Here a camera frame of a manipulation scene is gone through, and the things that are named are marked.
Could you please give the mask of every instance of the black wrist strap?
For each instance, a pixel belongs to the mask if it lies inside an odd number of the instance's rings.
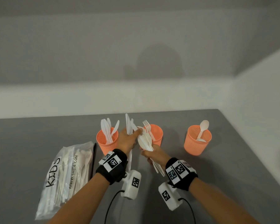
[[[169,184],[186,191],[189,191],[189,186],[198,177],[196,171],[184,160],[171,158],[166,164],[165,170]]]
[[[96,173],[104,176],[111,185],[114,182],[121,181],[124,177],[127,167],[127,155],[119,149],[114,149],[112,152],[108,152],[99,164],[100,166],[97,168]]]

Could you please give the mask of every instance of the orange cup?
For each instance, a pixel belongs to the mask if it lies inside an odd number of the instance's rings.
[[[117,140],[118,140],[118,131],[116,131],[112,135],[112,140],[113,140],[112,143],[106,145],[107,140],[102,130],[100,130],[96,135],[96,141],[98,142],[98,145],[101,147],[101,150],[103,151],[104,155],[106,155],[109,151],[113,151],[113,149],[116,149]]]
[[[155,125],[155,124],[150,124],[150,125],[151,125],[151,132],[153,133],[153,136],[156,139],[155,141],[153,141],[153,144],[161,146],[162,139],[163,139],[163,131],[162,131],[162,129],[159,126]]]
[[[202,133],[201,139],[204,139],[206,142],[196,141],[198,134],[200,133],[200,126],[193,125],[188,128],[186,140],[184,141],[184,149],[187,153],[198,156],[200,155],[205,147],[208,145],[212,139],[212,134],[209,130],[206,130]]]

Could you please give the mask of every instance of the hand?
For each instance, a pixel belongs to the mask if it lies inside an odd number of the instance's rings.
[[[118,135],[117,148],[123,151],[126,155],[132,150],[136,138],[142,134],[142,129],[136,130],[133,134],[128,135],[127,129],[124,128]]]
[[[160,146],[158,145],[153,145],[153,151],[147,151],[147,150],[143,150],[141,152],[141,155],[145,156],[147,158],[147,161],[152,165],[152,161],[150,160],[150,158],[158,163],[159,165],[161,165],[161,167],[163,168],[163,170],[166,169],[166,164],[168,162],[169,159],[171,159],[171,157],[164,152]]]

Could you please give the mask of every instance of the gray table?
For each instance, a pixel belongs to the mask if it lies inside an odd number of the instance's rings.
[[[119,119],[120,129],[124,128],[124,114],[0,119],[0,223],[32,223],[45,175],[57,152],[63,146],[94,142],[100,120],[106,117],[113,124]],[[136,124],[146,119],[159,125],[166,152],[190,163],[203,181],[218,187],[259,222],[280,223],[280,186],[219,110],[132,113],[130,117]],[[183,149],[187,128],[204,119],[210,122],[212,141],[202,155],[191,156]],[[193,223],[186,203],[175,211],[167,208],[158,192],[167,179],[149,166],[138,147],[132,161],[132,169],[142,174],[138,197],[118,196],[107,223]],[[102,157],[98,147],[96,161]],[[109,187],[91,223],[104,223],[107,207],[121,186]],[[180,194],[191,203],[197,223],[212,223],[189,193]]]

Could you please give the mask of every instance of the plastic bag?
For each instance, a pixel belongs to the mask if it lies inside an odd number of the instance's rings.
[[[92,142],[63,147],[46,176],[35,219],[50,219],[89,180]]]

